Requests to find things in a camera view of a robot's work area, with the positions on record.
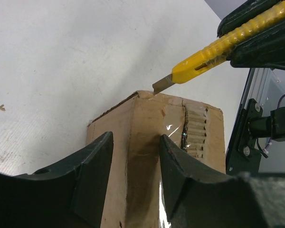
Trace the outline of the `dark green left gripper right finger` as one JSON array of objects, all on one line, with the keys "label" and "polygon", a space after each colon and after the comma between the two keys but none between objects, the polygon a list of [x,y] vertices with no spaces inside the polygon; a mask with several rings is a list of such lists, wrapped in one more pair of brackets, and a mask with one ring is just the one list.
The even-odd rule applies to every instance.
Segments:
[{"label": "dark green left gripper right finger", "polygon": [[285,173],[221,173],[160,137],[167,220],[174,228],[285,228]]}]

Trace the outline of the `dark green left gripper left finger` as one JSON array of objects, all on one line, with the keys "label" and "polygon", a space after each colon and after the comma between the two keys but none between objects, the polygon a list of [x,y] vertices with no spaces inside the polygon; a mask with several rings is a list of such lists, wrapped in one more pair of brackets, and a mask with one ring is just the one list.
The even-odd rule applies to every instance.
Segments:
[{"label": "dark green left gripper left finger", "polygon": [[33,174],[0,173],[0,228],[100,227],[113,148],[105,132]]}]

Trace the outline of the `brown cardboard express box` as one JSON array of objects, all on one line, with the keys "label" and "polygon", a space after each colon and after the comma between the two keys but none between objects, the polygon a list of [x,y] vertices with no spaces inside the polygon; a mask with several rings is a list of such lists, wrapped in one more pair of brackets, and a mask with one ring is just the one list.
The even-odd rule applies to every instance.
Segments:
[{"label": "brown cardboard express box", "polygon": [[224,173],[223,112],[182,97],[136,91],[94,119],[88,143],[112,132],[114,151],[101,220],[103,228],[157,228],[160,224],[160,136]]}]

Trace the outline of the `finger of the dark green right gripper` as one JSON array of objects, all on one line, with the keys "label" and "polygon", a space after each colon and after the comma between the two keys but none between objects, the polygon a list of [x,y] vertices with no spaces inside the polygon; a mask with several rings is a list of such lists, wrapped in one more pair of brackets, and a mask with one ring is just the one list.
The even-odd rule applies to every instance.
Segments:
[{"label": "finger of the dark green right gripper", "polygon": [[229,60],[234,68],[270,68],[285,71],[285,19],[236,45]]},{"label": "finger of the dark green right gripper", "polygon": [[222,19],[217,29],[217,37],[233,31],[257,15],[270,9],[280,0],[247,0]]}]

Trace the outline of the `yellow utility knife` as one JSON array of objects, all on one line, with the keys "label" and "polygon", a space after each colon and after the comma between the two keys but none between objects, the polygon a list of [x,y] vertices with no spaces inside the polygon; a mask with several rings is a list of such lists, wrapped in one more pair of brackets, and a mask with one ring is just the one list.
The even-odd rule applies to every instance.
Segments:
[{"label": "yellow utility knife", "polygon": [[254,17],[233,31],[218,37],[217,40],[178,63],[171,73],[152,85],[158,94],[174,84],[183,84],[206,71],[227,61],[235,45],[246,41],[275,22],[285,18],[285,0]]}]

